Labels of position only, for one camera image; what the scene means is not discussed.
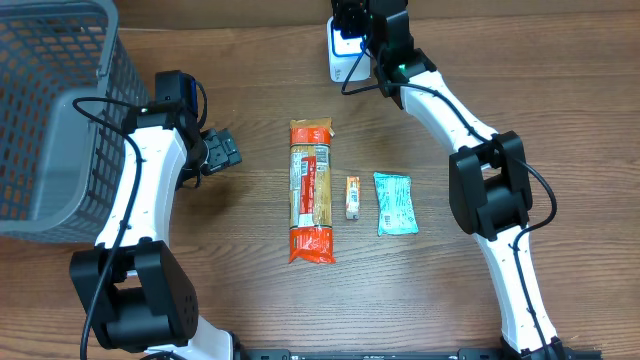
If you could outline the orange noodle packet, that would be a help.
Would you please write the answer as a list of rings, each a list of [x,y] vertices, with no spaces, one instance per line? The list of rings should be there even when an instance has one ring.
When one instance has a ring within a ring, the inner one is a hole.
[[[289,260],[333,264],[332,119],[290,122]]]

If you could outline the small orange white box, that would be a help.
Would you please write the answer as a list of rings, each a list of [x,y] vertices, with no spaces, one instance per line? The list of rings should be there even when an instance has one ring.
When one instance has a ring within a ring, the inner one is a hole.
[[[348,176],[346,179],[345,216],[348,220],[357,220],[360,213],[360,178]]]

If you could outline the teal wet wipes pack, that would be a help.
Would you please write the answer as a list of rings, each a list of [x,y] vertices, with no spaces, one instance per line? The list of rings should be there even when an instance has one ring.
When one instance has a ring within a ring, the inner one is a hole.
[[[375,172],[373,179],[379,206],[378,235],[417,234],[411,178]]]

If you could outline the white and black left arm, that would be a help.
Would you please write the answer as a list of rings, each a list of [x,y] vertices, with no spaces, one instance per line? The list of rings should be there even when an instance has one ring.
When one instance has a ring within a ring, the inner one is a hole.
[[[112,131],[125,142],[114,204],[93,249],[73,254],[70,277],[86,312],[79,356],[88,340],[145,359],[235,360],[237,337],[199,313],[192,282],[169,248],[176,191],[242,157],[227,129],[205,129],[201,82],[179,70],[155,76],[155,98],[123,102]]]

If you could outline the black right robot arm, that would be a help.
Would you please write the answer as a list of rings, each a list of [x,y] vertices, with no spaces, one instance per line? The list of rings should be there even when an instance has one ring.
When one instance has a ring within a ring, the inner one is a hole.
[[[526,161],[513,131],[500,133],[475,117],[449,90],[410,32],[406,0],[333,0],[332,29],[361,38],[375,58],[373,89],[415,117],[449,153],[449,206],[486,260],[501,315],[505,359],[570,359],[548,317],[535,275],[530,235],[530,181],[557,203],[548,182]]]

